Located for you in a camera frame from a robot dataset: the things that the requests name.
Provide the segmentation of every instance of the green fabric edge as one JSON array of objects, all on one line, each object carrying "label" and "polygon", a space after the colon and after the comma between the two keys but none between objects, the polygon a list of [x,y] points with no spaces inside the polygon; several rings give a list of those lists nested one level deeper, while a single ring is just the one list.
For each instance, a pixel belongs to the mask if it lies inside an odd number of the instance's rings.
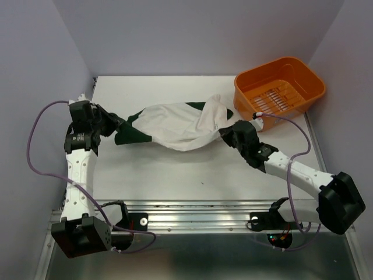
[{"label": "green fabric edge", "polygon": [[132,126],[132,123],[139,118],[142,111],[138,112],[135,115],[130,115],[127,121],[123,120],[123,123],[119,126],[118,133],[115,135],[114,138],[116,145],[145,143],[152,141],[151,136],[139,131]]},{"label": "green fabric edge", "polygon": [[[194,109],[202,111],[206,102],[187,102],[186,104]],[[233,112],[227,108],[227,120],[229,120],[232,116]]]},{"label": "green fabric edge", "polygon": [[[187,102],[186,104],[194,109],[202,111],[206,102]],[[116,145],[146,143],[152,141],[152,137],[150,135],[145,134],[132,126],[132,123],[139,118],[142,112],[143,110],[137,114],[130,115],[126,121],[123,120],[123,123],[119,126],[118,133],[114,138]],[[227,119],[229,120],[232,116],[233,112],[227,109]]]}]

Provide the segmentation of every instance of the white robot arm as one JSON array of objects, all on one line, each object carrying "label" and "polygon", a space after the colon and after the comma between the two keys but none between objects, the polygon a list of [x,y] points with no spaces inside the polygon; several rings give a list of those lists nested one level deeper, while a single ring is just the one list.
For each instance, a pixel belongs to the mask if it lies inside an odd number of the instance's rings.
[{"label": "white robot arm", "polygon": [[[236,148],[247,163],[260,171],[287,180],[290,158],[277,148],[261,143],[256,123],[258,119],[238,121],[220,130],[221,137]],[[299,162],[291,163],[291,183],[304,190],[315,200],[295,201],[295,214],[289,198],[281,198],[267,212],[254,212],[254,231],[279,230],[288,223],[322,223],[333,233],[342,235],[365,210],[352,178],[343,172],[338,175],[321,172]]]}]

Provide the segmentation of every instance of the white cloth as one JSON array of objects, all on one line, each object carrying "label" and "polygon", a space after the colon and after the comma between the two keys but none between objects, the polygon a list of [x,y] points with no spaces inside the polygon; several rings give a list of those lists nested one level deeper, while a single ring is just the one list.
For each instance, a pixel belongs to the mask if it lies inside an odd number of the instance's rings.
[{"label": "white cloth", "polygon": [[220,136],[219,129],[233,124],[233,120],[227,119],[227,107],[218,94],[207,100],[202,111],[185,103],[147,107],[132,126],[150,135],[152,142],[190,151],[211,143]]}]

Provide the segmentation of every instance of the black connector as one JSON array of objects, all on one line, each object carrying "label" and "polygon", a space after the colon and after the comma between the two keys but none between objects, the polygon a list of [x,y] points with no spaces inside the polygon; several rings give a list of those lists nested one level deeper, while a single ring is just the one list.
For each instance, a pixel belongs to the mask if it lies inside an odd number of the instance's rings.
[{"label": "black connector", "polygon": [[287,200],[287,197],[277,200],[266,212],[251,212],[251,220],[248,221],[247,228],[253,232],[261,232],[262,230],[281,230],[287,225],[290,225],[290,229],[297,229],[298,227],[295,222],[286,222],[279,213],[281,205]]},{"label": "black connector", "polygon": [[66,133],[64,149],[67,154],[74,150],[93,150],[98,155],[100,135],[110,136],[123,122],[114,113],[106,112],[100,105],[88,100],[69,105],[72,123]]},{"label": "black connector", "polygon": [[52,224],[52,237],[68,258],[111,248],[111,228],[96,217],[83,216]]},{"label": "black connector", "polygon": [[264,173],[264,162],[272,153],[279,151],[274,146],[260,142],[255,127],[249,121],[237,121],[219,132],[225,143],[236,148],[251,167]]},{"label": "black connector", "polygon": [[320,189],[319,207],[316,209],[320,221],[330,231],[338,235],[344,234],[365,210],[365,203],[353,179],[340,172]]}]

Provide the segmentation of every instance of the green and white cloth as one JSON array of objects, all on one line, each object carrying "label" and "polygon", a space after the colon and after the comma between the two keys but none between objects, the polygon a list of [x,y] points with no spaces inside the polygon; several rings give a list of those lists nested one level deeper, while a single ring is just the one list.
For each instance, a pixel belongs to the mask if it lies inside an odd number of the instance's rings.
[{"label": "green and white cloth", "polygon": [[115,143],[155,142],[190,151],[219,138],[219,129],[233,125],[232,115],[219,94],[206,102],[154,105],[128,117],[119,127]]}]

